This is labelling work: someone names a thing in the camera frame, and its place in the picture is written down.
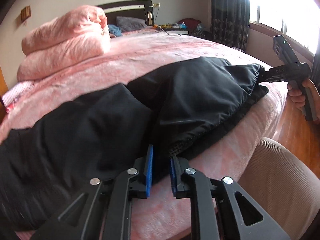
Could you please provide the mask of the person's right hand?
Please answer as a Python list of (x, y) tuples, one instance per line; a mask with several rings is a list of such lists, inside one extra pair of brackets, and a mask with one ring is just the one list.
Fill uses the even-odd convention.
[[(315, 111), (316, 111), (316, 115), (317, 115), (317, 120), (314, 121), (314, 123), (319, 124), (319, 118), (320, 118), (320, 97), (319, 97), (319, 92), (315, 86), (315, 84), (309, 79), (305, 79), (302, 82), (302, 86), (304, 88), (309, 88), (311, 95), (312, 95), (312, 99), (313, 99), (313, 103), (315, 106)], [(305, 96), (302, 94), (301, 90), (299, 89), (294, 89), (292, 88), (292, 86), (290, 84), (287, 85), (287, 88), (289, 90), (289, 96), (292, 100), (292, 102), (295, 104), (295, 106), (299, 109), (302, 110), (302, 108), (305, 106), (306, 103), (306, 99)]]

